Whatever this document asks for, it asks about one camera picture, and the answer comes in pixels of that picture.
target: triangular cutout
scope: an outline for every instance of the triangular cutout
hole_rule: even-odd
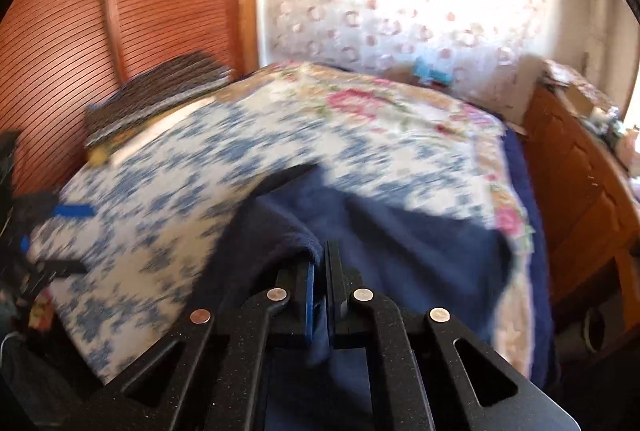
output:
[[[158,407],[185,348],[178,341],[124,389],[123,395],[147,407]]]
[[[454,346],[481,406],[489,407],[517,394],[516,384],[468,341],[457,339]]]

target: rivet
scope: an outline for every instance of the rivet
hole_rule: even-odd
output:
[[[267,292],[267,297],[271,299],[271,301],[282,301],[287,297],[287,291],[283,288],[272,288]]]
[[[189,319],[191,319],[192,323],[201,325],[211,319],[211,312],[209,312],[206,308],[198,308],[197,310],[191,312]]]
[[[359,288],[353,291],[353,297],[358,301],[371,301],[373,299],[373,292],[368,288]]]
[[[450,319],[449,311],[444,308],[433,308],[429,312],[429,317],[437,323],[446,323]]]

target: bed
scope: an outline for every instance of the bed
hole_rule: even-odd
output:
[[[315,161],[339,189],[500,229],[515,265],[494,347],[543,384],[552,321],[542,225],[522,150],[497,118],[309,63],[268,66],[214,97],[117,166],[84,167],[66,184],[62,198],[90,203],[94,218],[52,218],[33,234],[33,259],[75,256],[90,269],[50,288],[103,382],[171,326],[256,181]]]

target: black device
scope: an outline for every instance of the black device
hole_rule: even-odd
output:
[[[330,344],[366,349],[375,429],[579,431],[564,410],[445,308],[426,314],[398,308],[367,289],[356,270],[343,270],[332,242],[324,269],[316,283],[326,283]],[[313,303],[314,266],[302,261],[282,268],[273,287],[239,309],[217,315],[206,305],[187,306],[164,337],[63,429],[263,429],[270,353],[308,345]]]

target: blue and white patterned sheet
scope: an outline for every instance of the blue and white patterned sheet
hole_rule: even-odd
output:
[[[82,169],[62,198],[90,203],[96,217],[56,217],[34,233],[31,257],[79,257],[90,269],[51,289],[68,334],[104,382],[171,326],[261,175],[320,161],[338,188],[494,226],[472,141],[424,122],[442,112],[409,104],[402,130],[372,130],[347,112],[310,113],[280,93],[290,86],[273,82],[246,100],[209,104],[119,167]]]

